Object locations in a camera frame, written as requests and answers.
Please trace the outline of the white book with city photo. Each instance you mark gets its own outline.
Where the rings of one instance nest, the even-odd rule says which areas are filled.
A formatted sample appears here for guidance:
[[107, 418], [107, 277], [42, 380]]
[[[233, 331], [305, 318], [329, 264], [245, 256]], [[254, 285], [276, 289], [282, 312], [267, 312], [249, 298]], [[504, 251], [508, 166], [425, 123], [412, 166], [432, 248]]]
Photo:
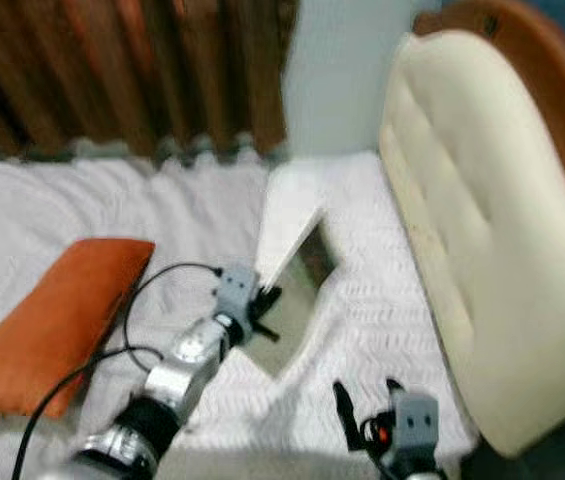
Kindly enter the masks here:
[[277, 378], [299, 355], [323, 285], [338, 264], [340, 256], [329, 246], [324, 207], [265, 211], [255, 269], [262, 287], [282, 288], [281, 297], [262, 315], [262, 323], [279, 333], [279, 340], [273, 343], [258, 335], [245, 347], [247, 357], [265, 375]]

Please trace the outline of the white patterned mattress cover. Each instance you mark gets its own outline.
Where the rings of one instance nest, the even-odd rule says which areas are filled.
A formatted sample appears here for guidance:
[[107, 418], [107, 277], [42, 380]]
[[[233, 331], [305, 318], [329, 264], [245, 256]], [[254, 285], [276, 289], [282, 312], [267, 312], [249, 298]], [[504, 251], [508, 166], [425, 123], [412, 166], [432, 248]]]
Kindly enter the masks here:
[[[171, 449], [363, 454], [347, 451], [333, 381], [349, 389], [356, 419], [384, 410], [384, 379], [437, 398], [436, 458], [460, 475], [479, 442], [457, 401], [427, 300], [416, 279], [381, 163], [361, 152], [310, 165], [340, 256], [295, 360], [277, 378], [235, 349]], [[130, 159], [0, 163], [0, 321], [70, 244], [126, 237], [155, 243], [128, 337], [153, 362], [213, 305], [210, 269], [256, 261], [273, 166], [246, 151], [223, 161], [167, 161], [154, 173]]]

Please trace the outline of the cream padded headboard cushion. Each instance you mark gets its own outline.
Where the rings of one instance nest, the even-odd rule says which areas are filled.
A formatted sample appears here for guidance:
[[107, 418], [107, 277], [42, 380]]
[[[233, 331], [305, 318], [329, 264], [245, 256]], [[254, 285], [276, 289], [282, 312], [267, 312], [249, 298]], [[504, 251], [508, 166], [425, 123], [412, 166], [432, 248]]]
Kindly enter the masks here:
[[462, 407], [515, 456], [565, 424], [565, 170], [509, 59], [466, 31], [393, 52], [381, 160]]

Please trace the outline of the orange pillow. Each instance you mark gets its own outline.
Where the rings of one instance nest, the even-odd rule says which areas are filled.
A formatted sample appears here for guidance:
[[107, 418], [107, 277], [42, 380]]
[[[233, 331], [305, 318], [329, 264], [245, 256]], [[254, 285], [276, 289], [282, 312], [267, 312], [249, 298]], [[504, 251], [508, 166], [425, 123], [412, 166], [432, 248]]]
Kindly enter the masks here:
[[149, 239], [77, 239], [0, 321], [0, 413], [67, 412], [81, 383], [59, 381], [85, 365], [155, 251]]

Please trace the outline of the brown curtain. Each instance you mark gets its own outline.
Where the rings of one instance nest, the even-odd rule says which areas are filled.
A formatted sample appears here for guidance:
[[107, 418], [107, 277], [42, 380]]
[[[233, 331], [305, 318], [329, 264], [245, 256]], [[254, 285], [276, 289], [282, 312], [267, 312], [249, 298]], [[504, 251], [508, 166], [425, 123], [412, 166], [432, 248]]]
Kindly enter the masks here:
[[278, 154], [301, 0], [0, 0], [0, 154]]

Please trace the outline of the brown wooden headboard frame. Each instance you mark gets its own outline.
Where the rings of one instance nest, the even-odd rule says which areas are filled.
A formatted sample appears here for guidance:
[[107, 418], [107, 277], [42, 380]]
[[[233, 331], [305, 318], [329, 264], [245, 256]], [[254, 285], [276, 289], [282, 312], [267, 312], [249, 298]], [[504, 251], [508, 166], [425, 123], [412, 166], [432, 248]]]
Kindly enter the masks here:
[[524, 0], [457, 0], [415, 15], [411, 32], [468, 32], [510, 61], [544, 115], [565, 166], [565, 29]]

